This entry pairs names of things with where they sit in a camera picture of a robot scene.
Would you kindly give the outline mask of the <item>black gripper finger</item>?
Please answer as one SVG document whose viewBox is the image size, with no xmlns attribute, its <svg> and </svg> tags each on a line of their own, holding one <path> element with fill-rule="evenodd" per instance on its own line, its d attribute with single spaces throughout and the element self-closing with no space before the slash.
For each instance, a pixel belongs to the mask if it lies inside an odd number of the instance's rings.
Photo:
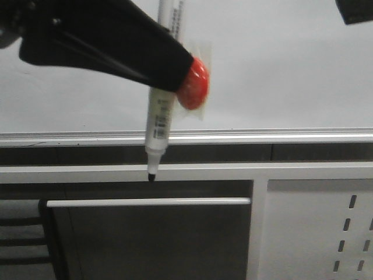
<svg viewBox="0 0 373 280">
<path fill-rule="evenodd" d="M 29 64 L 88 69 L 169 92 L 193 56 L 132 1 L 2 1 L 1 48 Z"/>
<path fill-rule="evenodd" d="M 372 0 L 335 0 L 346 25 L 372 21 Z"/>
</svg>

